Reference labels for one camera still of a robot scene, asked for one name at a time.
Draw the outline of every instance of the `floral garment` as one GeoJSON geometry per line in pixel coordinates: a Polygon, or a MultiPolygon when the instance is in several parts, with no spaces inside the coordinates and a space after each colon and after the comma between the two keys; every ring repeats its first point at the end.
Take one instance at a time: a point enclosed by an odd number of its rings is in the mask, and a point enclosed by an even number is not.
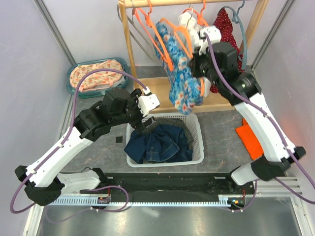
{"type": "MultiPolygon", "coordinates": [[[[185,53],[180,49],[176,38],[170,35],[165,24],[158,22],[156,28],[174,63],[174,70],[170,71],[165,61],[161,58],[158,50],[155,49],[156,55],[162,61],[162,65],[167,72],[171,84],[169,99],[179,112],[188,115],[191,113],[194,105],[200,106],[203,103],[203,98],[200,96],[200,81],[191,75],[188,59],[185,53]]],[[[161,52],[163,52],[156,36],[155,42],[161,52]]]]}

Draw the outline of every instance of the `wooden rod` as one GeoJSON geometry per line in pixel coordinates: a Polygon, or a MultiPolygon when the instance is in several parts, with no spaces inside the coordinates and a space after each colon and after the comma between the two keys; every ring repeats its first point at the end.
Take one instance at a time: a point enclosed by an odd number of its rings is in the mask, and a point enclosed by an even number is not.
{"type": "MultiPolygon", "coordinates": [[[[261,20],[262,15],[267,7],[269,0],[258,0],[254,12],[252,13],[251,20],[246,29],[246,39],[247,39],[247,47],[250,46],[252,39],[254,38],[255,32],[258,28],[259,22],[261,20]]],[[[240,50],[243,51],[244,44],[242,42],[240,50]]]]}
{"type": "Polygon", "coordinates": [[[132,45],[131,45],[131,38],[130,38],[130,34],[129,34],[127,12],[126,12],[126,8],[124,6],[123,1],[119,1],[119,10],[120,10],[120,15],[122,17],[122,23],[123,23],[123,27],[124,27],[124,33],[125,33],[125,39],[126,39],[129,61],[130,61],[131,73],[134,77],[137,78],[136,66],[134,64],[134,57],[133,57],[133,51],[132,51],[132,45]]]}
{"type": "MultiPolygon", "coordinates": [[[[229,2],[229,1],[242,1],[242,0],[206,0],[206,3],[229,2]]],[[[125,8],[149,6],[149,3],[147,0],[119,0],[119,2],[125,2],[125,8]]],[[[151,0],[151,3],[152,3],[152,6],[171,6],[171,5],[198,4],[198,3],[202,3],[202,0],[151,0]]]]}

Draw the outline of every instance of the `denim jeans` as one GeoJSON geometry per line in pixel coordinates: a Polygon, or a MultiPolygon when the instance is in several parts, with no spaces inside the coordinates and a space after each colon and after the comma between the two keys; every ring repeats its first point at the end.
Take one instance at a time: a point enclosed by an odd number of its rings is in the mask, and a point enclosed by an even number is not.
{"type": "Polygon", "coordinates": [[[184,129],[170,124],[161,124],[146,135],[133,131],[125,152],[138,164],[192,160],[184,129]]]}

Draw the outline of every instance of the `orange cloth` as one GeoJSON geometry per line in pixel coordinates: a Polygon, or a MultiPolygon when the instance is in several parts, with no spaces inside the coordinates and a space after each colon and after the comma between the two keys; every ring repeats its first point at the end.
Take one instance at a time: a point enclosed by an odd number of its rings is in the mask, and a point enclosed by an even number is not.
{"type": "Polygon", "coordinates": [[[263,155],[262,147],[252,131],[250,125],[245,119],[242,121],[242,126],[235,129],[236,133],[240,136],[245,148],[251,156],[252,160],[256,160],[263,155]]]}

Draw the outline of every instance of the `orange patterned cloth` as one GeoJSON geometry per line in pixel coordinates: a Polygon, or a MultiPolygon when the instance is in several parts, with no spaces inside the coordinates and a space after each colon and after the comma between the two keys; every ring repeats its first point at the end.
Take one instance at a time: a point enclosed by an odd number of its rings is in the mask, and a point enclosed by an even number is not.
{"type": "MultiPolygon", "coordinates": [[[[110,68],[116,70],[123,70],[122,65],[116,60],[107,60],[101,63],[79,65],[73,69],[70,74],[70,84],[76,88],[79,81],[84,75],[92,70],[110,68]]],[[[101,71],[88,76],[80,85],[79,92],[87,92],[101,89],[108,89],[112,86],[117,86],[125,79],[122,74],[109,71],[101,71]]]]}

